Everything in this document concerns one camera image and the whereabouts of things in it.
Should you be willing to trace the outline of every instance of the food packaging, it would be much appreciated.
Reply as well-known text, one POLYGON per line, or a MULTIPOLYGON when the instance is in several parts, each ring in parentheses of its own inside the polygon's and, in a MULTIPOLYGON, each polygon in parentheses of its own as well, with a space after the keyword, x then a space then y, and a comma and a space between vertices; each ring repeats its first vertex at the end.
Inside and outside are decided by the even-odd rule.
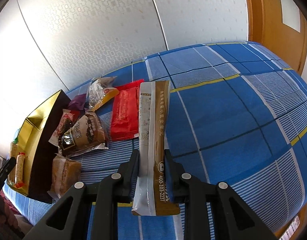
POLYGON ((87 94, 77 95, 71 100, 71 102, 68 104, 69 110, 77 110, 81 111, 84 108, 84 105, 86 103, 86 96, 87 94))
POLYGON ((87 93, 89 110, 94 112, 119 94, 119 90, 112 87, 116 77, 93 79, 87 93))
POLYGON ((61 198, 80 180, 81 163, 57 155, 52 163, 52 184, 48 192, 53 198, 61 198))
POLYGON ((59 138, 61 154, 71 157, 95 149, 108 149, 105 124, 93 112, 85 113, 72 128, 59 138))
POLYGON ((24 164, 25 153, 21 152, 17 156, 17 162, 15 165, 15 187, 20 188, 24 185, 23 176, 23 164, 24 164))
POLYGON ((49 143, 58 147, 59 136, 62 136, 68 129, 70 129, 79 118, 80 111, 63 109, 58 127, 52 133, 49 143))
POLYGON ((144 82, 143 79, 116 87, 119 94, 115 96, 112 107, 112 141, 128 140, 139 136, 139 89, 142 82, 144 82))
POLYGON ((170 202, 164 174, 164 139, 169 109, 169 81, 144 82, 139 98, 139 173, 132 206, 134 215, 180 213, 170 202))
MULTIPOLYGON (((28 100, 31 99, 30 94, 26 96, 28 100)), ((8 179, 7 184, 12 190, 34 200, 52 203, 52 197, 47 191, 51 187, 52 161, 58 147, 48 141, 59 125, 63 109, 70 101, 70 98, 59 90, 37 106, 24 120, 15 134, 16 150, 9 155, 17 158, 19 152, 26 153, 23 165, 24 185, 16 188, 8 179)))
MULTIPOLYGON (((9 157, 14 157, 17 159, 17 156, 19 154, 19 146, 15 141, 10 143, 10 152, 9 152, 9 157)), ((11 170, 11 172, 8 174, 8 182, 11 186, 15 184, 15 167, 11 170)))

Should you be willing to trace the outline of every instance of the white stripe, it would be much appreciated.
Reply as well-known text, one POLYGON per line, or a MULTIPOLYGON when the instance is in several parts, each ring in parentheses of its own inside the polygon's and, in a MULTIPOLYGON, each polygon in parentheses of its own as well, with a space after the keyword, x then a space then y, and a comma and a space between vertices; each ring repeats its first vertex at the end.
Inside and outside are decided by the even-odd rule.
POLYGON ((269 59, 270 61, 271 60, 279 60, 280 58, 277 56, 277 55, 274 55, 274 53, 272 53, 270 50, 268 50, 266 47, 262 46, 262 45, 258 45, 258 44, 249 44, 249 46, 251 46, 252 48, 256 49, 255 47, 259 48, 259 49, 256 49, 257 51, 259 51, 262 55, 264 55, 267 59, 269 59))
MULTIPOLYGON (((267 101, 264 99, 263 95, 260 94, 260 92, 254 87, 254 85, 247 80, 247 78, 245 76, 241 76, 243 78, 243 80, 256 92, 256 94, 260 97, 260 99, 262 100, 262 102, 264 103, 264 105, 269 109, 270 113, 272 114, 273 118, 276 119, 277 115, 275 114, 274 110, 271 108, 271 106, 269 106, 269 104, 267 103, 267 101)), ((287 144, 290 143, 287 134, 285 133, 285 130, 283 129, 280 121, 277 119, 276 120, 277 125, 283 135, 283 137, 285 138, 287 144)))
MULTIPOLYGON (((248 44, 250 47, 254 48, 256 51, 260 52, 262 55, 264 55, 268 60, 271 60, 270 58, 268 58, 265 54, 263 54, 260 50, 258 50, 257 48, 255 48, 254 46, 251 46, 251 44, 248 44)), ((255 54, 252 50, 248 49, 245 45, 242 44, 242 46, 244 46, 247 50, 249 50, 250 52, 252 52, 253 54, 255 54)), ((265 62, 262 58, 260 58, 257 54, 255 54, 259 59, 261 59, 264 63, 266 63, 269 67, 271 67, 267 62, 265 62)))
POLYGON ((300 90, 300 92, 302 92, 304 95, 305 95, 305 93, 300 89, 300 87, 299 87, 299 85, 291 78, 291 76, 289 75, 289 73, 287 73, 287 71, 283 71, 283 73, 286 75, 286 76, 288 76, 288 78, 290 78, 290 80, 291 80, 291 82, 292 83, 294 83, 294 85, 296 85, 297 86, 297 88, 300 90))
POLYGON ((139 225, 139 237, 140 240, 143 240, 141 216, 138 216, 138 225, 139 225))
POLYGON ((30 223, 32 223, 32 217, 29 215, 29 213, 31 213, 30 211, 31 211, 31 209, 30 209, 30 200, 29 200, 29 202, 28 202, 28 220, 29 220, 30 223))
POLYGON ((154 7, 155 7, 156 12, 157 12, 157 16, 158 16, 158 19, 159 19, 159 23, 160 23, 160 26, 161 26, 161 30, 162 30, 163 38, 164 38, 165 43, 166 43, 167 50, 169 50, 169 46, 168 46, 168 42, 167 42, 167 39, 166 39, 165 30, 164 30, 164 28, 163 28, 163 25, 162 25, 162 20, 161 20, 161 17, 160 17, 159 11, 158 11, 158 6, 157 6, 157 4, 156 4, 156 1, 155 1, 155 0, 152 0, 152 1, 153 1, 154 7))
POLYGON ((235 72, 237 72, 238 74, 240 73, 239 70, 237 70, 230 62, 228 62, 228 60, 226 60, 224 57, 222 57, 218 52, 214 51, 212 48, 210 48, 209 46, 206 46, 208 49, 210 49, 214 54, 216 54, 219 58, 221 58, 224 62, 228 63, 230 67, 232 67, 234 69, 235 72))
POLYGON ((183 240, 181 214, 172 216, 175 227, 175 240, 183 240))
POLYGON ((295 152, 294 152, 293 148, 290 149, 290 153, 291 153, 292 159, 293 159, 293 161, 294 161, 295 169, 297 170, 298 178, 299 178, 299 181, 300 181, 301 192, 302 192, 302 203, 301 203, 301 205, 303 205, 303 203, 304 203, 304 198, 305 198, 304 183, 303 183, 303 180, 302 180, 300 168, 299 168, 299 165, 298 165, 297 158, 295 157, 295 152))
POLYGON ((302 87, 307 91, 307 89, 303 86, 302 82, 300 82, 300 80, 297 78, 297 76, 294 75, 293 73, 292 73, 292 75, 295 77, 295 79, 297 79, 299 81, 299 83, 302 85, 302 87))
POLYGON ((153 77, 152 77, 152 72, 151 72, 150 65, 149 65, 149 60, 147 60, 147 57, 145 57, 144 59, 145 59, 145 63, 146 63, 146 68, 147 68, 147 73, 148 73, 149 81, 152 81, 153 77))
POLYGON ((272 63, 274 63, 274 65, 276 65, 278 68, 282 69, 281 66, 278 65, 278 63, 276 63, 277 60, 271 60, 272 63))
POLYGON ((193 130, 193 125, 192 125, 192 122, 191 122, 191 120, 190 120, 188 111, 187 111, 187 109, 186 109, 186 107, 185 107, 185 105, 184 105, 184 102, 183 102, 183 100, 182 100, 182 97, 180 96, 179 91, 177 91, 177 94, 178 94, 178 97, 179 97, 179 99, 180 99, 180 101, 181 101, 181 104, 182 104, 182 106, 183 106, 184 112, 186 113, 186 116, 187 116, 189 125, 190 125, 190 127, 191 127, 191 131, 192 131, 194 140, 195 140, 196 145, 197 145, 197 149, 198 149, 198 152, 199 152, 199 156, 200 156, 200 160, 201 160, 201 163, 202 163, 203 171, 205 172, 205 176, 206 176, 206 179, 207 179, 207 183, 210 183, 209 175, 208 175, 208 172, 207 172, 207 168, 206 168, 205 162, 204 162, 204 160, 203 160, 202 153, 201 153, 201 150, 200 150, 200 146, 199 146, 199 143, 198 143, 198 139, 197 139, 196 133, 195 133, 194 130, 193 130))
POLYGON ((255 48, 255 46, 253 46, 253 44, 248 44, 250 47, 254 48, 256 51, 260 52, 262 55, 264 55, 268 60, 271 60, 271 58, 269 58, 267 55, 265 55, 263 52, 261 52, 259 49, 255 48))
POLYGON ((202 56, 195 48, 193 48, 206 62, 208 62, 210 64, 210 66, 212 66, 212 64, 209 62, 209 60, 207 60, 204 56, 202 56))
POLYGON ((285 199, 286 199, 286 205, 287 205, 287 218, 289 217, 289 202, 288 202, 288 196, 287 196, 287 192, 286 192, 286 188, 285 188, 285 184, 283 183, 283 179, 281 177, 281 172, 278 166, 278 162, 275 161, 276 167, 277 167, 277 172, 281 181, 281 185, 282 185, 282 190, 283 190, 283 194, 285 195, 285 199))

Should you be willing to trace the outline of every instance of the bed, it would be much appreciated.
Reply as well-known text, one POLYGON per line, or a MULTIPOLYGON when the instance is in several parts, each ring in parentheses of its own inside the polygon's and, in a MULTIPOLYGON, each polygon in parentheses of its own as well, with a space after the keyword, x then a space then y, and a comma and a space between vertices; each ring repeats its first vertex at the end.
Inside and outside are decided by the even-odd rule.
MULTIPOLYGON (((204 182, 228 182, 273 231, 307 201, 307 84, 255 42, 197 44, 150 55, 108 73, 114 85, 169 80, 166 136, 171 154, 204 182)), ((86 93, 90 81, 68 93, 86 93)), ((112 102, 97 114, 110 131, 112 102)), ((90 184, 129 160, 138 139, 73 159, 90 184)), ((4 187, 32 224, 51 207, 4 187)), ((214 238, 210 206, 209 223, 214 238)), ((136 217, 118 208, 119 239, 183 239, 184 206, 169 217, 136 217)))

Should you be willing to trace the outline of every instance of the wooden door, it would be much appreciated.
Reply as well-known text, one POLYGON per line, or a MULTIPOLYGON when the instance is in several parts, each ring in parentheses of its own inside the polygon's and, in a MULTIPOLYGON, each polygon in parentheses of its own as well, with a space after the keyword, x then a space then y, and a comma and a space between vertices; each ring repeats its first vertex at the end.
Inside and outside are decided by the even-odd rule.
POLYGON ((280 0, 247 0, 249 40, 279 56, 300 75, 307 57, 307 21, 300 12, 300 32, 282 23, 280 0))

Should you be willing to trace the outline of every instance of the snack package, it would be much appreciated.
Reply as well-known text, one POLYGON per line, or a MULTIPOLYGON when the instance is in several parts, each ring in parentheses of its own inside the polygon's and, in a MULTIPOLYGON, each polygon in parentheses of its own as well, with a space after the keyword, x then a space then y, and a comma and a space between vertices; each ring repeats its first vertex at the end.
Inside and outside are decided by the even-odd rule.
MULTIPOLYGON (((19 153, 23 151, 23 149, 21 149, 16 142, 17 140, 10 143, 10 152, 9 152, 10 158, 14 157, 17 159, 17 156, 19 155, 19 153)), ((13 186, 15 184, 15 169, 16 167, 14 167, 12 171, 8 174, 7 183, 10 186, 13 186)))
POLYGON ((79 118, 80 111, 63 109, 60 122, 56 130, 49 139, 49 143, 58 147, 59 136, 62 136, 79 118))
POLYGON ((95 149, 108 149, 104 123, 95 113, 85 113, 72 128, 59 138, 62 155, 71 157, 95 149))
POLYGON ((61 198, 80 180, 81 163, 57 155, 52 163, 52 184, 48 192, 53 198, 61 198))
POLYGON ((119 94, 114 98, 111 120, 111 139, 121 141, 139 136, 138 112, 139 89, 143 79, 116 87, 119 94))
POLYGON ((169 81, 144 82, 139 99, 139 174, 132 206, 134 215, 180 213, 170 202, 164 174, 165 126, 169 110, 169 81))
POLYGON ((25 153, 21 152, 17 156, 17 162, 15 165, 15 187, 20 188, 24 185, 22 181, 23 176, 23 164, 24 164, 25 153))
POLYGON ((89 102, 89 110, 94 112, 111 98, 119 94, 119 90, 112 87, 112 83, 116 77, 96 78, 93 79, 87 93, 87 101, 89 102))

